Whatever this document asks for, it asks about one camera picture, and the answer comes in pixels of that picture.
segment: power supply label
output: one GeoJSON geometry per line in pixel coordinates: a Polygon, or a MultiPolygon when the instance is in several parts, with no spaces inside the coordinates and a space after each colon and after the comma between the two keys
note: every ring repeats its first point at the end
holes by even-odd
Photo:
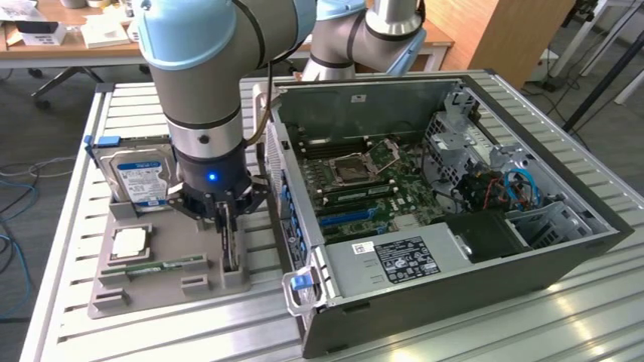
{"type": "Polygon", "coordinates": [[[375,252],[394,284],[442,272],[420,236],[376,245],[375,252]]]}
{"type": "Polygon", "coordinates": [[[164,205],[168,183],[159,176],[163,172],[162,162],[119,164],[118,169],[130,200],[139,206],[164,205]]]}

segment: black metal pole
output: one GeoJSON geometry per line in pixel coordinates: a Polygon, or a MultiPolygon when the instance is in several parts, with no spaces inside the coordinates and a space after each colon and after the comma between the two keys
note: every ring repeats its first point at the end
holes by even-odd
{"type": "Polygon", "coordinates": [[[635,40],[634,44],[630,46],[628,50],[626,51],[624,55],[622,55],[620,60],[615,63],[614,68],[606,73],[604,79],[602,79],[600,84],[595,87],[594,91],[586,98],[584,102],[580,105],[580,108],[576,109],[575,113],[572,114],[571,118],[567,120],[564,126],[562,127],[564,131],[570,132],[575,124],[582,120],[584,114],[587,113],[591,106],[598,101],[598,98],[604,93],[606,88],[614,83],[615,78],[620,75],[622,70],[624,70],[628,63],[639,54],[642,48],[644,47],[644,31],[640,33],[638,39],[635,40]]]}

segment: gray carpet floor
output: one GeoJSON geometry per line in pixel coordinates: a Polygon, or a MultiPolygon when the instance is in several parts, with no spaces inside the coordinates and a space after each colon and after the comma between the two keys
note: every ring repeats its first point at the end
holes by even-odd
{"type": "MultiPolygon", "coordinates": [[[[572,40],[580,24],[574,23],[568,29],[562,29],[552,42],[552,50],[562,54],[563,49],[572,40]]],[[[594,44],[594,34],[587,38],[579,54],[594,44]]],[[[567,118],[600,81],[610,67],[626,50],[623,44],[615,44],[607,55],[602,58],[594,73],[579,79],[580,90],[571,90],[560,102],[559,110],[567,118]]],[[[604,101],[615,97],[630,80],[644,67],[644,54],[639,55],[622,73],[614,85],[606,91],[603,98],[596,102],[594,110],[604,101]]],[[[283,66],[276,74],[286,74],[283,66]]],[[[138,71],[136,66],[116,66],[95,69],[96,73],[110,82],[150,81],[150,76],[138,71]]],[[[56,88],[47,96],[52,103],[48,111],[39,111],[30,98],[30,93],[38,89],[44,81],[54,77],[60,69],[43,69],[46,79],[34,79],[27,70],[16,69],[12,77],[0,82],[0,164],[18,162],[35,163],[54,157],[75,155],[83,138],[84,122],[92,102],[95,84],[86,75],[75,75],[64,85],[56,88]]],[[[7,70],[0,70],[0,78],[7,70]]],[[[542,90],[534,85],[527,89],[536,93],[542,90]]],[[[560,98],[563,90],[547,94],[555,101],[560,98]]],[[[642,96],[644,87],[636,91],[624,106],[611,103],[594,121],[584,127],[580,135],[584,137],[594,154],[608,165],[614,172],[631,186],[644,192],[644,103],[642,96]]],[[[544,110],[551,109],[546,96],[530,97],[531,101],[544,110]]],[[[555,114],[552,118],[562,121],[555,114]]],[[[43,173],[55,173],[70,169],[71,162],[52,165],[43,173]]],[[[4,169],[3,172],[18,172],[19,168],[4,169]]],[[[12,177],[11,182],[30,183],[30,177],[12,177]]],[[[64,195],[68,188],[70,176],[62,176],[39,181],[39,200],[36,205],[19,217],[8,222],[11,233],[23,245],[30,272],[35,285],[40,285],[47,257],[54,239],[59,214],[63,208],[64,195]]],[[[22,192],[22,189],[0,186],[0,209],[22,192]]],[[[7,260],[8,253],[0,255],[0,267],[7,260]]],[[[10,268],[0,274],[0,314],[4,313],[23,298],[26,283],[19,261],[11,263],[10,268]]],[[[28,317],[35,304],[32,293],[30,302],[12,315],[28,317]]],[[[27,333],[27,324],[0,324],[0,361],[19,359],[23,340],[27,333]]]]}

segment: metal slotted tabletop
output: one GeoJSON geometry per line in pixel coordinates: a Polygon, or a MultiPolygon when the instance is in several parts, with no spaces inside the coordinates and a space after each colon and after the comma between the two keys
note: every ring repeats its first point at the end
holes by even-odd
{"type": "MultiPolygon", "coordinates": [[[[644,360],[644,199],[499,76],[483,71],[454,74],[470,75],[484,87],[636,232],[547,290],[315,361],[644,360]]],[[[262,81],[242,82],[247,137],[252,86],[262,81]]],[[[167,133],[152,83],[116,84],[106,90],[96,92],[86,134],[167,133]]],[[[482,123],[500,143],[515,142],[484,109],[482,123]]],[[[252,153],[248,163],[256,171],[252,153]]],[[[110,188],[82,145],[20,361],[300,360],[298,325],[286,310],[276,241],[263,208],[242,221],[252,269],[247,293],[88,318],[108,202],[110,188]]]]}

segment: robotic arm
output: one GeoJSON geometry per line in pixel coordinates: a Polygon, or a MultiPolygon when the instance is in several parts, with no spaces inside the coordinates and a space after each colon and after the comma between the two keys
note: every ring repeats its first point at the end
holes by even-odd
{"type": "MultiPolygon", "coordinates": [[[[266,199],[268,182],[246,168],[240,79],[299,47],[314,30],[315,0],[143,0],[135,7],[143,55],[179,160],[170,205],[236,230],[266,199]]],[[[354,76],[354,62],[403,75],[424,41],[416,0],[319,0],[306,78],[354,76]]],[[[270,106],[262,124],[268,120],[270,106]]]]}

